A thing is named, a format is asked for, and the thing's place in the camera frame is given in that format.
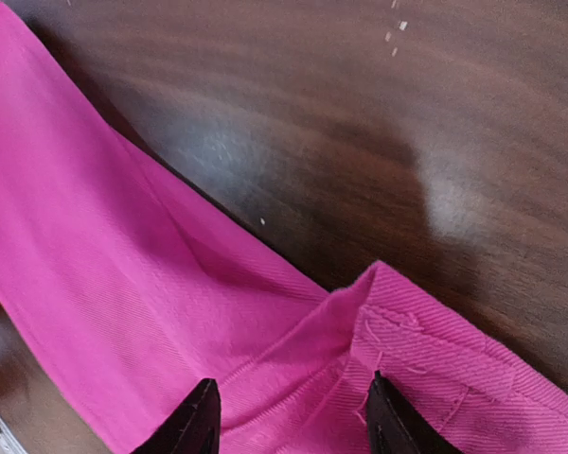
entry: wood grain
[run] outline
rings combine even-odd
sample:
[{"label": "wood grain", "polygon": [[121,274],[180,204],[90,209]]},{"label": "wood grain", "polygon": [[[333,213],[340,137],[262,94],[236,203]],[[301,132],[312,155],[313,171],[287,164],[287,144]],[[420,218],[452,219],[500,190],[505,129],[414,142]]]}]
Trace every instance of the wood grain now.
[{"label": "wood grain", "polygon": [[382,259],[568,392],[568,2],[7,3],[108,121],[318,283]]}]

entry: pink cloth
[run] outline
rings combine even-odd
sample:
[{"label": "pink cloth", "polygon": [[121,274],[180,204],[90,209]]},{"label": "pink cloth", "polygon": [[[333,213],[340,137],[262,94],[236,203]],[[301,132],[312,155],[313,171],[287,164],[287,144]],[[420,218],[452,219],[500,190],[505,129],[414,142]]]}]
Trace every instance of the pink cloth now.
[{"label": "pink cloth", "polygon": [[383,263],[331,294],[120,137],[0,3],[0,301],[115,453],[205,376],[223,453],[367,453],[380,369],[466,453],[568,453],[568,396]]}]

